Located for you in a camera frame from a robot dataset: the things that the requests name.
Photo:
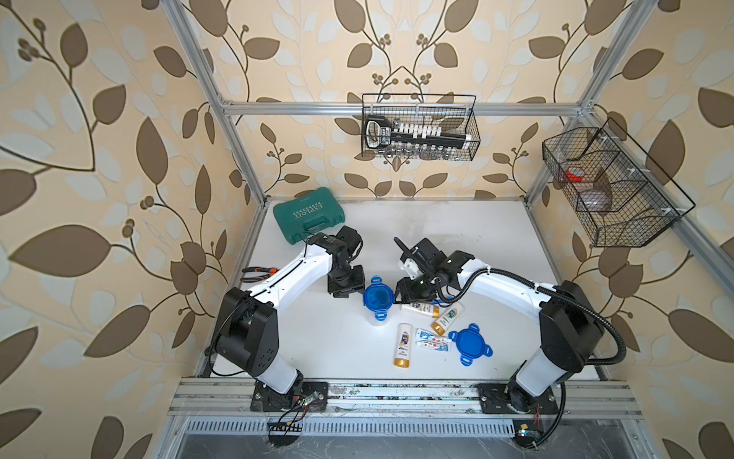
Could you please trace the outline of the clear plastic container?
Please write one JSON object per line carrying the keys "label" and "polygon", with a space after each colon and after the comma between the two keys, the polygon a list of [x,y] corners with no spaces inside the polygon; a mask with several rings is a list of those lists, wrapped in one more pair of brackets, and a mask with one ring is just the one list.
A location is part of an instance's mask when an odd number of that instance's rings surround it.
{"label": "clear plastic container", "polygon": [[384,326],[389,322],[389,316],[386,311],[369,312],[367,314],[367,321],[374,327]]}

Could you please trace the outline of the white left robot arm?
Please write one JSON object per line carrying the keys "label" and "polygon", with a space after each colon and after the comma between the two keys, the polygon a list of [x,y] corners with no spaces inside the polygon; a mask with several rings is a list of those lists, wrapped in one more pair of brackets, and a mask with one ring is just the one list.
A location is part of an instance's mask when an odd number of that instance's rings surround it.
{"label": "white left robot arm", "polygon": [[303,375],[279,355],[279,316],[322,278],[334,298],[363,293],[363,267],[352,265],[362,247],[361,236],[350,227],[335,235],[318,233],[286,267],[264,280],[230,289],[222,300],[210,353],[293,405],[303,397]]}

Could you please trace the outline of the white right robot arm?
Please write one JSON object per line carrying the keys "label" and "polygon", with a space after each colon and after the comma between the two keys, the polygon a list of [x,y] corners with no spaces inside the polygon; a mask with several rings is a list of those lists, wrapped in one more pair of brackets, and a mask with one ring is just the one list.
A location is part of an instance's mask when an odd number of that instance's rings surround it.
{"label": "white right robot arm", "polygon": [[594,311],[582,289],[571,281],[538,283],[489,264],[467,252],[450,256],[431,247],[403,248],[407,277],[397,285],[403,302],[437,300],[450,307],[468,293],[508,306],[537,323],[539,349],[512,375],[504,400],[527,412],[554,384],[584,367],[621,363],[627,348],[615,326]]}

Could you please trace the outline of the white bottle angled gold cap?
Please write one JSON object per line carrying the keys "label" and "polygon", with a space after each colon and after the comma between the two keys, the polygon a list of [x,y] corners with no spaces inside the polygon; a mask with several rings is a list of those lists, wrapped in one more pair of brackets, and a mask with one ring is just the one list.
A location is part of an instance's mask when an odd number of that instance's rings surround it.
{"label": "white bottle angled gold cap", "polygon": [[445,336],[455,319],[462,315],[462,313],[464,313],[464,306],[460,303],[453,303],[445,308],[445,311],[432,323],[432,330],[438,336]]}

